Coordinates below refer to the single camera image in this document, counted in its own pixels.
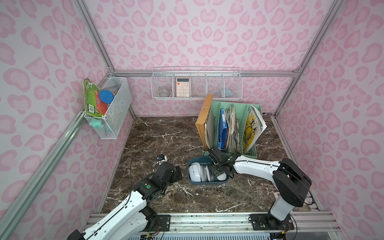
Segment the blue round lid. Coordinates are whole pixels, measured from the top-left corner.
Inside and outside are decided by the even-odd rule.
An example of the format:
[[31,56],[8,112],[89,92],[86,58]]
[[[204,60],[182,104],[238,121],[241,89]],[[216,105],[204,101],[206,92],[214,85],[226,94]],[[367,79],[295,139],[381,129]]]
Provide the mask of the blue round lid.
[[115,98],[115,95],[109,90],[102,90],[99,93],[99,99],[105,104],[111,104]]

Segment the white logo computer mouse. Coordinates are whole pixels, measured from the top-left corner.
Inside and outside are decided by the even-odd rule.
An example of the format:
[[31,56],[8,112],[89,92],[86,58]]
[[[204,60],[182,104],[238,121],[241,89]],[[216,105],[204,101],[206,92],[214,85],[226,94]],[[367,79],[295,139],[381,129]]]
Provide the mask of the white logo computer mouse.
[[202,180],[200,163],[192,163],[189,167],[190,179],[192,182],[199,183]]

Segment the grey small cup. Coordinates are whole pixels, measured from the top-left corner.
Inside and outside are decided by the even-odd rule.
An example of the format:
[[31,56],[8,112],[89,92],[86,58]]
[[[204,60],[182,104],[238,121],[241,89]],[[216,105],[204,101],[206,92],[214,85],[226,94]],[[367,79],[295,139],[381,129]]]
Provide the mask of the grey small cup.
[[221,97],[222,98],[231,98],[234,93],[229,88],[221,89]]

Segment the clear tape roll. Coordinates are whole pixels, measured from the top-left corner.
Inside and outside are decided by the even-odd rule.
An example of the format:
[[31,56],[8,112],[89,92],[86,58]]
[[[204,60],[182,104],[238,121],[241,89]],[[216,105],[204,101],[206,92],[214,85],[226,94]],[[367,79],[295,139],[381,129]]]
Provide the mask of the clear tape roll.
[[158,90],[158,97],[160,98],[170,98],[172,97],[172,95],[172,90],[170,90],[169,88],[160,88]]

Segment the green packaged card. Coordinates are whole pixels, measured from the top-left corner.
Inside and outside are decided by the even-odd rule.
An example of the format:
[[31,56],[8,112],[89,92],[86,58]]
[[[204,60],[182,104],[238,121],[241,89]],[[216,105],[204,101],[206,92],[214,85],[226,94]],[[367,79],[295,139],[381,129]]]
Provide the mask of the green packaged card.
[[83,82],[85,111],[91,117],[103,117],[107,110],[108,104],[100,99],[102,91],[97,85],[86,78]]

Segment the mint green clip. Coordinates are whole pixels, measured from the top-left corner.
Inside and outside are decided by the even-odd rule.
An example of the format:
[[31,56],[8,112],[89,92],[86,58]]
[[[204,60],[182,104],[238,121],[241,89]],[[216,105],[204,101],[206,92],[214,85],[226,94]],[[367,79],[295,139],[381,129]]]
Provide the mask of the mint green clip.
[[97,119],[97,118],[90,118],[89,125],[92,128],[103,129],[104,128],[104,120]]

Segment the yellow comic book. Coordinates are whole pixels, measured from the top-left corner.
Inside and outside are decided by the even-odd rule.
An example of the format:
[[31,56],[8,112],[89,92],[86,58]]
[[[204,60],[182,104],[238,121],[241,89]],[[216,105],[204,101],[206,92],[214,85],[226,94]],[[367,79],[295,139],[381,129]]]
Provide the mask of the yellow comic book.
[[245,127],[243,132],[242,144],[243,153],[248,153],[261,134],[267,128],[260,111],[254,107],[249,106],[247,111],[247,117],[245,118]]

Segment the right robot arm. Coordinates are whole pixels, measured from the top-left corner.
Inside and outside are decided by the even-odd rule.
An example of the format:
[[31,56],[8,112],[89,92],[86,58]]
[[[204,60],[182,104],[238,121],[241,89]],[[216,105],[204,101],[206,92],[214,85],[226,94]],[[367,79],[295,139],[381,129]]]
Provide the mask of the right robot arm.
[[263,161],[239,154],[225,154],[220,149],[209,150],[214,175],[225,173],[233,178],[236,174],[250,175],[270,181],[280,195],[263,218],[265,225],[276,229],[284,223],[294,208],[301,208],[310,191],[312,180],[292,160]]

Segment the teal storage box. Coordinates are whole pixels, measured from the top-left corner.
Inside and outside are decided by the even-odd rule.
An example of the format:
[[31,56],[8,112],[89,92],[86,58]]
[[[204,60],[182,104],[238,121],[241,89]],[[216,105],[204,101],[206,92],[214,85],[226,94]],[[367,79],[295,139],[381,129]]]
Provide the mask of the teal storage box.
[[189,182],[191,182],[194,185],[222,185],[222,184],[227,183],[230,180],[230,177],[227,177],[226,181],[220,182],[214,176],[215,177],[214,182],[209,182],[209,181],[208,182],[199,182],[199,183],[192,182],[190,179],[190,174],[189,174],[189,167],[192,163],[200,163],[200,165],[206,165],[206,168],[207,168],[207,167],[210,167],[213,162],[208,156],[194,157],[194,158],[191,158],[189,160],[188,165],[187,165],[187,178],[188,178]]

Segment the stack of magazines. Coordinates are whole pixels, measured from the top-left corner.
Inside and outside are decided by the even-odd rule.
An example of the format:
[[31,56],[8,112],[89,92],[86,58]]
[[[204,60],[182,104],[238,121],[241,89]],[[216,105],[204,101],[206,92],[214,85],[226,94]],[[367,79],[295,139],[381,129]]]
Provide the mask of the stack of magazines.
[[226,117],[228,124],[226,152],[230,154],[240,154],[239,122],[234,104],[230,104],[229,108],[226,110]]

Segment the brown cardboard notebook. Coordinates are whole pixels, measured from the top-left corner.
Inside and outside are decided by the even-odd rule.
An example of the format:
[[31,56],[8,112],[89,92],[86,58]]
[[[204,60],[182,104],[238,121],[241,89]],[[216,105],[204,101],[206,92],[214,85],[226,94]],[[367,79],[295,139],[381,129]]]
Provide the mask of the brown cardboard notebook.
[[203,149],[204,151],[208,150],[208,145],[206,142],[206,134],[205,134],[205,124],[209,116],[209,111],[211,109],[211,104],[213,101],[213,95],[207,94],[205,101],[203,103],[203,106],[201,107],[201,111],[199,114],[199,117],[196,121],[196,127],[200,136],[200,139],[203,143]]

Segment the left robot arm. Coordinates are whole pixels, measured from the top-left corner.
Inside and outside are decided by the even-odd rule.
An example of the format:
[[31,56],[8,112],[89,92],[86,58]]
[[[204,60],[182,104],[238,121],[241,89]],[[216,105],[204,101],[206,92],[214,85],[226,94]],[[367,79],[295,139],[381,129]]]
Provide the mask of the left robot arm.
[[157,171],[140,180],[127,198],[93,226],[73,231],[68,240],[127,240],[146,228],[153,228],[157,213],[149,203],[167,187],[183,179],[182,170],[163,162]]

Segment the white mesh side basket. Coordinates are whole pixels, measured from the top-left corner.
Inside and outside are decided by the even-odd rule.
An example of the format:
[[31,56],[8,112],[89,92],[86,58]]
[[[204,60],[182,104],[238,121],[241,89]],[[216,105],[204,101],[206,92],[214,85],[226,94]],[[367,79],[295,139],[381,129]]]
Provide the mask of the white mesh side basket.
[[85,119],[88,122],[90,118],[104,120],[103,129],[93,129],[103,140],[117,139],[133,100],[128,80],[122,77],[109,77],[100,89],[111,91],[115,98],[111,104],[108,104],[108,110],[103,117],[91,117],[85,111]]

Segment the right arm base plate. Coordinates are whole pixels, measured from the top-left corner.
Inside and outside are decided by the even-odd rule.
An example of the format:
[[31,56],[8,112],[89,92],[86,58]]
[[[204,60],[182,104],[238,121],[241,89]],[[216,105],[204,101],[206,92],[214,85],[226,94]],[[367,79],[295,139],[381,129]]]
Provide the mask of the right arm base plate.
[[271,214],[251,214],[248,218],[254,231],[289,231],[294,230],[295,225],[290,216],[280,221]]

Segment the pink calculator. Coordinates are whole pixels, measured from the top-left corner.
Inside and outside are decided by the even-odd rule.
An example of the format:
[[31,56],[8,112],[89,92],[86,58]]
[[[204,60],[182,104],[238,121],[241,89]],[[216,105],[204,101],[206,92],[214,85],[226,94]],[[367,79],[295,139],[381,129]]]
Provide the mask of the pink calculator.
[[190,78],[177,77],[176,78],[176,96],[178,98],[191,97],[191,83]]

